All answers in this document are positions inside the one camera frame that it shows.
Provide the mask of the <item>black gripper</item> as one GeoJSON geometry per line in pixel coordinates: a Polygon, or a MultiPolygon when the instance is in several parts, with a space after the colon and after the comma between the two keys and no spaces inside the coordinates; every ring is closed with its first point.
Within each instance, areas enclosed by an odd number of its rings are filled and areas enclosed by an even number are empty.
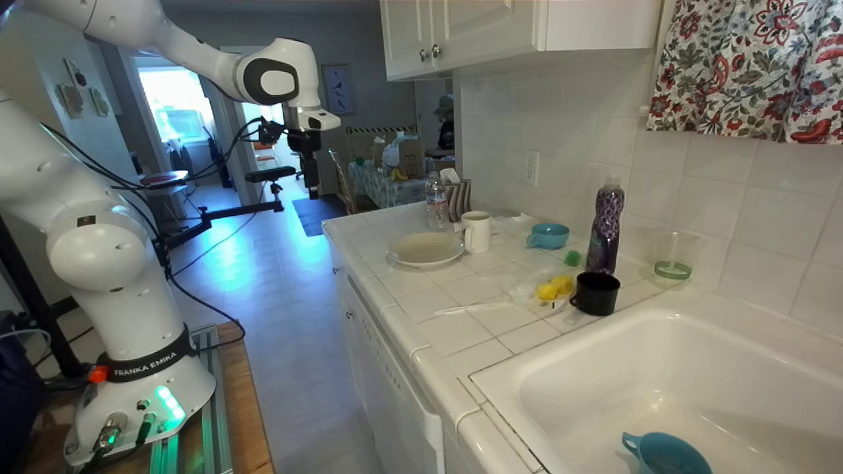
{"type": "Polygon", "coordinates": [[[315,152],[322,149],[322,133],[318,132],[286,132],[286,146],[300,158],[300,170],[313,174],[315,170],[315,152]]]}

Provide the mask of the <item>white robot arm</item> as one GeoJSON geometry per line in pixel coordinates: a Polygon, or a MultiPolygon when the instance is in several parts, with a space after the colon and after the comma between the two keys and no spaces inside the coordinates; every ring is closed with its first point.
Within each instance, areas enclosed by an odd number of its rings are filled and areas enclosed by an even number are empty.
{"type": "MultiPolygon", "coordinates": [[[[5,13],[41,13],[110,44],[153,48],[231,99],[279,104],[296,132],[339,124],[322,104],[315,55],[298,38],[223,51],[177,26],[160,0],[9,0],[5,13]]],[[[178,433],[213,398],[217,377],[177,311],[151,232],[119,191],[10,99],[0,102],[0,207],[47,237],[55,275],[106,344],[64,443],[67,464],[82,468],[178,433]]]]}

